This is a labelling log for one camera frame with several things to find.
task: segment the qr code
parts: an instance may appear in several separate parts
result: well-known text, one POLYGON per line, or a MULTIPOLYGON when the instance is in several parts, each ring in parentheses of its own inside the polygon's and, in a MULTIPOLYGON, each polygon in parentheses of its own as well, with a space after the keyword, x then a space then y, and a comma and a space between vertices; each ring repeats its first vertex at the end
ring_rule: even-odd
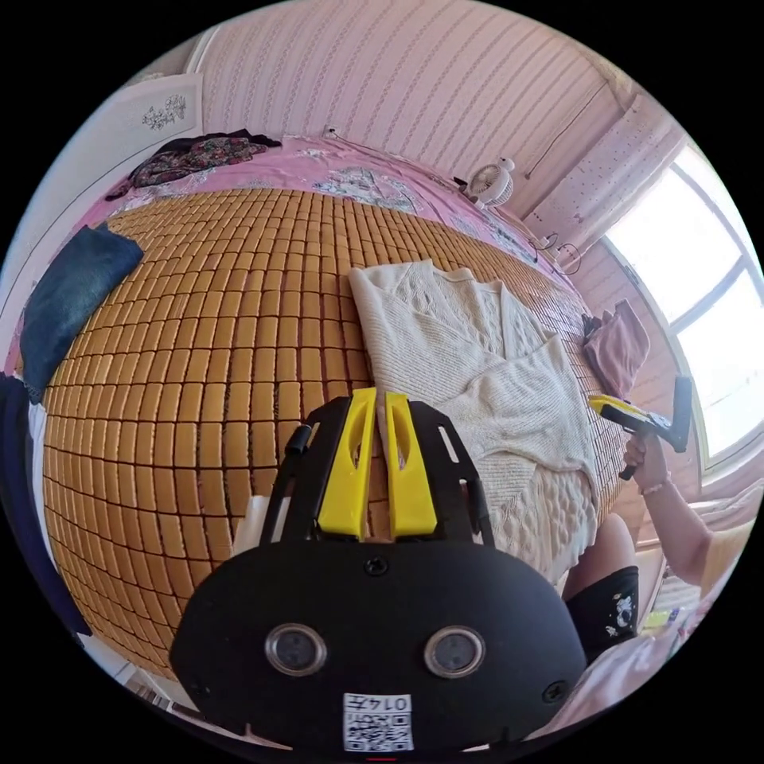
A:
POLYGON ((345 694, 344 712, 345 750, 414 750, 411 696, 345 694))

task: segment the pink cloth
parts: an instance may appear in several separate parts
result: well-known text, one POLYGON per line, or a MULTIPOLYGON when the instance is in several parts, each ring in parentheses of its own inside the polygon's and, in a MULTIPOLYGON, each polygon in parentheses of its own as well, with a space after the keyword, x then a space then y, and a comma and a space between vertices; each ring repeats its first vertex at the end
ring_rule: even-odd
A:
POLYGON ((584 342, 583 351, 609 396, 626 398, 650 352, 650 338, 628 300, 605 311, 600 326, 584 342))
MULTIPOLYGON (((578 294, 570 279, 556 273, 545 258, 533 262, 536 250, 522 231, 490 210, 476 208, 459 193, 456 184, 417 162, 341 138, 284 136, 280 148, 268 149, 249 162, 215 167, 150 188, 131 189, 113 201, 101 199, 61 242, 59 250, 84 225, 94 227, 119 212, 157 199, 227 189, 311 191, 423 217, 492 244, 578 294)), ((14 346, 6 357, 6 373, 13 371, 17 358, 18 347, 14 346)))

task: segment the dark floral clothing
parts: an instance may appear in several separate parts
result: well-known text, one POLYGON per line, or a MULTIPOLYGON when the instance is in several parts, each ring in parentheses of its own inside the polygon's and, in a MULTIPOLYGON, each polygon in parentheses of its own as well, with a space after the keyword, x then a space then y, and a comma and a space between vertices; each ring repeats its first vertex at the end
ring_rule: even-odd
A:
POLYGON ((263 143, 231 135, 200 138, 187 149, 170 144, 133 170, 129 178, 106 198, 108 201, 118 199, 131 188, 161 185, 213 167, 247 162, 266 149, 263 143))

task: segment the yellow tool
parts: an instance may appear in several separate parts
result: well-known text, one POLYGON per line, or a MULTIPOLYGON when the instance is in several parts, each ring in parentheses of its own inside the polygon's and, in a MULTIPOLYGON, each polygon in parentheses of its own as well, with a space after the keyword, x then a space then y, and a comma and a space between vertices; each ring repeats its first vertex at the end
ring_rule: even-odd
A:
MULTIPOLYGON (((664 416, 637 408, 613 396, 589 396, 589 405, 604 419, 621 425, 625 432, 646 435, 654 433, 664 439, 678 454, 687 450, 692 421, 692 380, 678 376, 674 380, 674 412, 669 422, 664 416)), ((627 466, 619 477, 630 480, 634 468, 627 466)))

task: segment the striped wallpaper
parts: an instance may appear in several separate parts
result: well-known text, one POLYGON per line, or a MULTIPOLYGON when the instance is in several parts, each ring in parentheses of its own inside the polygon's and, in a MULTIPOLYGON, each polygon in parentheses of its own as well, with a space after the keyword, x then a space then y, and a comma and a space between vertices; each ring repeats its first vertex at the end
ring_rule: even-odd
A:
POLYGON ((472 0, 283 2, 223 25, 199 70, 207 131, 331 126, 446 177, 506 155, 520 218, 622 114, 567 38, 472 0))

